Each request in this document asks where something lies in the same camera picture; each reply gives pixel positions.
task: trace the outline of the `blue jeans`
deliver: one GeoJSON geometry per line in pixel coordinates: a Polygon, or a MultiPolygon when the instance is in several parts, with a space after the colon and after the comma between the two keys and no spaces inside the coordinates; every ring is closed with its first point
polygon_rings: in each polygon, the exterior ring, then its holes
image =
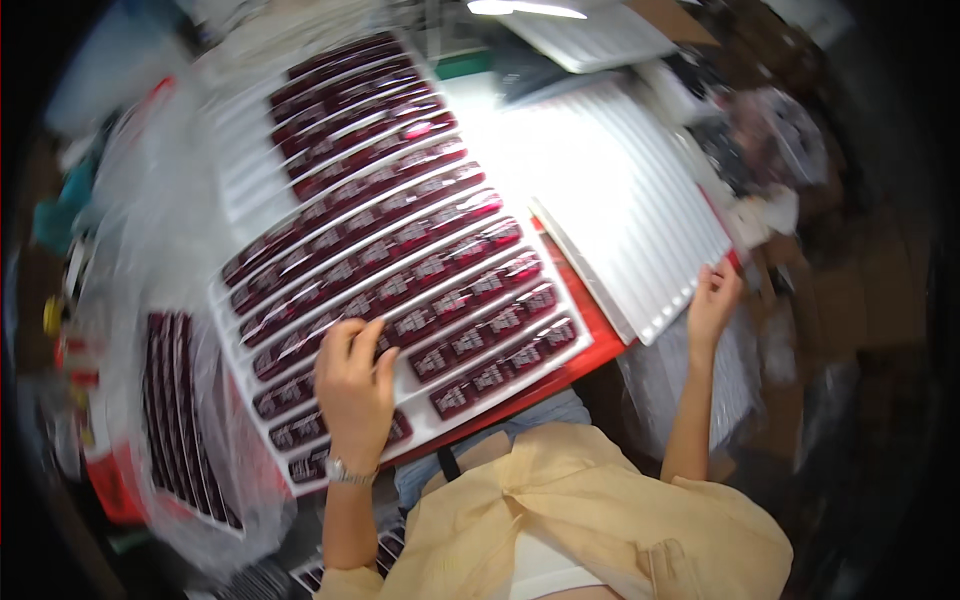
{"type": "MultiPolygon", "coordinates": [[[[567,388],[540,404],[536,404],[522,413],[517,413],[510,420],[473,434],[450,449],[454,456],[459,457],[497,431],[505,432],[512,444],[518,434],[552,420],[589,425],[590,413],[587,412],[587,408],[576,393],[567,388]]],[[[437,460],[436,454],[430,454],[413,463],[397,467],[394,485],[400,496],[400,505],[407,510],[412,509],[420,501],[420,494],[423,492],[426,483],[440,470],[440,461],[437,460]]]]}

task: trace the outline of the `woman's arm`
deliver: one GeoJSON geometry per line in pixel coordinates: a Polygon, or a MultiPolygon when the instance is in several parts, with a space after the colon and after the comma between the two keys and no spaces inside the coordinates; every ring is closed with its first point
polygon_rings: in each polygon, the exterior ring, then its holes
{"type": "MultiPolygon", "coordinates": [[[[349,319],[332,326],[317,355],[314,391],[330,432],[330,457],[356,475],[376,472],[394,415],[394,361],[390,348],[373,369],[383,321],[349,319]]],[[[324,563],[349,570],[373,568],[376,526],[372,486],[331,483],[324,512],[324,563]]]]}
{"type": "Polygon", "coordinates": [[[675,475],[690,480],[707,479],[713,355],[742,288],[743,281],[726,258],[715,272],[706,265],[700,268],[697,292],[686,316],[686,383],[663,453],[661,481],[670,483],[675,475]]]}

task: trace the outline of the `wrist watch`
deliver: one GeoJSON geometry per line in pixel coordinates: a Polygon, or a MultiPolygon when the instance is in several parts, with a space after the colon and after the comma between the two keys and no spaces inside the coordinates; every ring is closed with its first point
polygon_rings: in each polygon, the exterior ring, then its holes
{"type": "Polygon", "coordinates": [[[373,485],[376,474],[380,472],[380,469],[376,468],[373,470],[373,473],[369,475],[360,475],[347,469],[347,466],[344,465],[344,462],[339,458],[331,458],[329,456],[326,457],[324,466],[326,467],[326,476],[329,478],[330,483],[350,483],[356,486],[373,485]]]}

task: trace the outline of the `yellow shirt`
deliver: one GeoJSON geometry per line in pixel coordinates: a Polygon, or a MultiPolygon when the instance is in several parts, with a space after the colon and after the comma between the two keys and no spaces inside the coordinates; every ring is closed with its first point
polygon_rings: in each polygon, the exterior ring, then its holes
{"type": "Polygon", "coordinates": [[[550,422],[424,496],[386,580],[328,569],[317,600],[506,600],[516,534],[536,522],[626,600],[779,598],[793,549],[717,483],[640,474],[596,427],[550,422]]]}

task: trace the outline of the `red table edge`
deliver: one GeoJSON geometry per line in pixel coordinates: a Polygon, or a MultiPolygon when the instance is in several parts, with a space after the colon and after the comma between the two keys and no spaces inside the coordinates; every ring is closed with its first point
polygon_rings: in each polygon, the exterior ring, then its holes
{"type": "Polygon", "coordinates": [[[512,417],[516,413],[526,410],[542,400],[546,400],[570,385],[570,383],[576,379],[613,360],[627,349],[623,342],[620,341],[620,336],[617,335],[616,331],[614,331],[610,325],[610,322],[607,321],[607,317],[603,314],[603,311],[600,310],[600,306],[598,306],[593,299],[587,286],[566,260],[564,253],[561,252],[553,239],[542,231],[542,226],[536,218],[533,219],[533,222],[537,230],[541,232],[540,238],[550,253],[550,259],[556,265],[557,270],[564,279],[566,288],[570,291],[570,295],[573,297],[577,309],[587,324],[589,333],[593,337],[593,344],[574,356],[562,367],[546,375],[543,379],[519,394],[507,398],[496,406],[493,406],[490,410],[477,415],[473,419],[443,433],[439,437],[384,462],[384,468],[409,463],[410,461],[436,451],[438,448],[454,444],[490,425],[512,417]]]}

